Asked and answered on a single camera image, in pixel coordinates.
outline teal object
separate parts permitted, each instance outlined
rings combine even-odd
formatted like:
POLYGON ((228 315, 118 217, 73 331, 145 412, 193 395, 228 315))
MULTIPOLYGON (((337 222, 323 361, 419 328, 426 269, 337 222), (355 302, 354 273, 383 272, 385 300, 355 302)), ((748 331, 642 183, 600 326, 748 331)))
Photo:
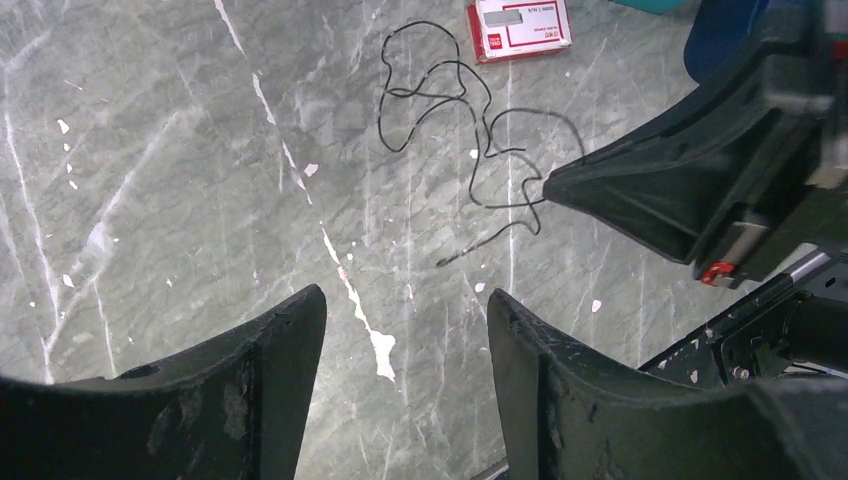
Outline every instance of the teal object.
POLYGON ((628 7, 638 8, 650 13, 665 13, 685 0, 612 0, 615 3, 627 5, 628 7))

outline blue object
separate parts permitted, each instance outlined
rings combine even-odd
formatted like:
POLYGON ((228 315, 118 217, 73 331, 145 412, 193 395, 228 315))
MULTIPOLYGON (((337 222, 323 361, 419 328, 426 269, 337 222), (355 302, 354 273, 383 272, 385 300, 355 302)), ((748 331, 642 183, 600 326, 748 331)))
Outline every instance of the blue object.
POLYGON ((638 8, 649 13, 665 13, 685 0, 612 0, 615 3, 638 8))
POLYGON ((686 47, 683 63, 703 83, 751 33, 770 0, 704 0, 686 47))

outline marble floor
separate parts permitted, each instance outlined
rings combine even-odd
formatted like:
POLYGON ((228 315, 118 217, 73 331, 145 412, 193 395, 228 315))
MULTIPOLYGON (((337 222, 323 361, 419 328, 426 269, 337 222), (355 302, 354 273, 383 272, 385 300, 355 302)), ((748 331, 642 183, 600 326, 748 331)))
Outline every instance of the marble floor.
MULTIPOLYGON (((529 218, 468 201, 461 109, 400 154, 377 137, 384 36, 432 20, 470 59, 465 3, 0 3, 0 373, 113 377, 317 283, 329 318, 298 477, 463 479, 504 454, 492 289, 629 365, 735 299, 550 204, 539 236, 515 229, 435 267, 529 218)), ((694 88, 682 50, 696 8, 571 1, 570 51, 479 68, 493 109, 562 112, 602 147, 694 88)), ((403 35, 387 52, 398 85, 450 48, 403 35)), ((425 106, 387 104, 389 140, 425 106)), ((559 122, 499 129, 544 172, 578 155, 559 122)), ((527 171, 511 158, 480 175, 481 197, 514 200, 527 171)))

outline cardboard box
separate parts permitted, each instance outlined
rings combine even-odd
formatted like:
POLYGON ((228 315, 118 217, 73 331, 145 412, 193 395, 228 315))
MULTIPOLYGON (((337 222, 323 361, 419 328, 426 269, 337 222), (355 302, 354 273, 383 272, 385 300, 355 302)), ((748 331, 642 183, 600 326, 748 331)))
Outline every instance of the cardboard box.
POLYGON ((571 45, 565 0, 474 0, 467 13, 478 64, 551 55, 571 45))

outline black cable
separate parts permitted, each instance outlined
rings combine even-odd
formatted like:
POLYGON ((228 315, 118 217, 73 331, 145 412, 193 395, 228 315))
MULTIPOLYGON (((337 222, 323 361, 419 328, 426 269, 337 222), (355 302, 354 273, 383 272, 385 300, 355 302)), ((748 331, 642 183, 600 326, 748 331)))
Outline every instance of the black cable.
POLYGON ((808 370, 810 372, 820 373, 822 375, 830 375, 829 373, 827 373, 826 371, 824 371, 820 368, 808 367, 806 365, 801 365, 801 364, 798 364, 798 363, 793 363, 791 366, 793 366, 795 368, 800 368, 801 370, 808 370))
POLYGON ((444 27, 442 27, 441 25, 439 25, 437 23, 433 23, 433 22, 430 22, 430 21, 427 21, 427 20, 418 20, 418 21, 407 23, 406 25, 394 30, 389 35, 387 35, 386 38, 383 40, 383 47, 382 47, 382 50, 380 51, 380 60, 383 62, 384 65, 386 65, 386 67, 388 68, 388 71, 389 71, 388 76, 386 77, 386 82, 383 85, 383 90, 380 94, 380 101, 379 101, 379 104, 378 104, 378 113, 377 113, 377 133, 380 137, 380 142, 382 142, 383 146, 385 146, 388 150, 390 150, 394 153, 402 152, 409 145, 409 143, 412 141, 412 138, 414 137, 415 132, 418 129, 419 125, 421 125, 424 122, 424 120, 426 120, 427 117, 431 113, 433 113, 434 111, 438 110, 440 107, 447 105, 449 103, 460 103, 461 105, 464 105, 468 109, 468 112, 471 114, 471 120, 472 120, 473 125, 474 125, 474 141, 475 141, 475 144, 477 146, 477 152, 478 152, 477 156, 474 160, 474 167, 471 170, 471 179, 468 182, 468 197, 471 199, 471 202, 474 203, 475 205, 478 205, 480 207, 490 209, 490 210, 527 207, 527 208, 530 209, 530 212, 533 215, 534 222, 533 222, 532 225, 525 220, 516 220, 516 221, 510 222, 510 223, 504 225, 500 230, 495 232, 493 235, 490 235, 490 236, 484 238, 483 240, 480 240, 480 241, 472 244, 469 247, 466 247, 466 248, 464 248, 460 251, 457 251, 456 253, 454 253, 450 257, 446 257, 446 258, 439 260, 436 263, 436 266, 437 267, 443 267, 443 266, 448 265, 449 263, 453 262, 454 260, 456 260, 458 258, 464 257, 465 255, 473 252, 474 250, 477 250, 478 248, 494 241, 502 233, 504 233, 508 229, 515 227, 515 226, 519 226, 519 225, 523 226, 532 235, 534 235, 534 236, 538 235, 539 232, 542 231, 542 222, 539 219, 539 214, 536 211, 535 207, 537 205, 543 203, 545 201, 545 199, 542 198, 542 199, 537 199, 537 200, 531 200, 530 194, 527 191, 528 182, 541 181, 542 180, 542 172, 539 170, 539 168, 536 166, 536 164, 531 162, 529 159, 527 159, 527 158, 525 158, 521 155, 518 155, 518 157, 521 158, 521 160, 524 162, 524 164, 527 165, 527 167, 529 167, 533 171, 533 174, 531 176, 525 177, 521 181, 521 195, 524 197, 524 202, 507 203, 507 204, 494 204, 493 205, 493 204, 484 203, 484 202, 478 200, 474 196, 474 181, 476 180, 477 172, 480 169, 480 162, 483 158, 490 159, 490 158, 495 158, 497 156, 504 155, 504 154, 518 153, 518 152, 525 152, 526 151, 525 148, 509 147, 509 146, 505 149, 502 149, 502 150, 492 151, 492 144, 493 144, 493 133, 492 132, 494 131, 495 124, 497 123, 497 121, 499 119, 501 119, 501 118, 503 118, 506 115, 511 114, 511 113, 524 113, 524 114, 530 114, 530 115, 550 116, 550 117, 553 117, 553 118, 555 118, 559 121, 564 122, 566 125, 568 125, 569 129, 571 130, 571 133, 577 139, 577 143, 578 143, 578 146, 580 148, 580 155, 584 156, 584 155, 586 155, 586 148, 583 145, 583 140, 580 138, 580 135, 577 131, 577 127, 574 125, 574 123, 570 119, 568 119, 566 116, 558 114, 556 112, 550 112, 550 111, 546 111, 546 110, 537 110, 537 109, 532 109, 532 108, 510 108, 510 109, 504 110, 504 111, 498 113, 497 115, 495 115, 495 117, 492 119, 491 122, 487 121, 486 115, 488 113, 489 107, 492 105, 492 100, 493 100, 492 91, 489 89, 489 86, 486 84, 486 82, 483 80, 483 78, 480 77, 480 75, 473 68, 471 68, 471 66, 469 66, 468 64, 466 64, 465 62, 460 60, 459 42, 456 40, 456 37, 452 33, 450 33, 447 29, 445 29, 444 27), (404 30, 406 30, 408 28, 412 28, 412 27, 415 27, 417 25, 427 25, 427 26, 436 28, 436 29, 440 30, 442 33, 444 33, 445 35, 447 35, 448 37, 450 37, 450 39, 453 41, 454 49, 455 49, 455 52, 456 52, 455 58, 447 59, 447 60, 441 60, 441 61, 435 63, 433 66, 431 66, 427 70, 426 73, 424 73, 424 76, 421 77, 421 80, 418 82, 418 85, 416 85, 415 88, 413 88, 413 89, 408 89, 408 88, 403 88, 403 87, 390 87, 391 81, 392 81, 393 68, 392 68, 392 64, 388 61, 388 59, 386 59, 386 47, 388 46, 389 41, 395 35, 399 34, 400 32, 403 32, 404 30), (460 92, 457 95, 445 95, 445 94, 422 91, 422 89, 424 87, 424 83, 427 81, 429 76, 433 72, 435 72, 436 70, 438 70, 442 67, 445 67, 445 66, 455 66, 456 67, 456 80, 457 80, 457 83, 459 83, 460 92), (483 88, 486 91, 486 97, 487 97, 486 98, 486 104, 483 106, 483 110, 480 114, 479 122, 478 122, 476 110, 471 105, 471 103, 468 100, 465 99, 465 95, 466 95, 466 93, 468 93, 468 89, 465 86, 465 83, 462 81, 462 72, 463 71, 467 71, 468 73, 470 73, 480 83, 480 85, 483 86, 483 88), (383 105, 385 103, 387 96, 391 96, 391 97, 394 97, 394 98, 401 98, 401 99, 412 98, 412 97, 423 97, 423 98, 436 99, 436 100, 440 100, 440 101, 436 102, 430 108, 425 110, 424 113, 419 115, 418 118, 413 123, 412 127, 410 128, 409 134, 406 136, 406 140, 404 140, 404 142, 400 146, 393 147, 392 145, 389 144, 389 142, 386 140, 385 136, 383 135, 383 105), (484 135, 485 135, 485 148, 482 148, 482 142, 480 141, 480 132, 479 132, 479 129, 478 129, 478 123, 482 123, 482 126, 483 126, 484 135))

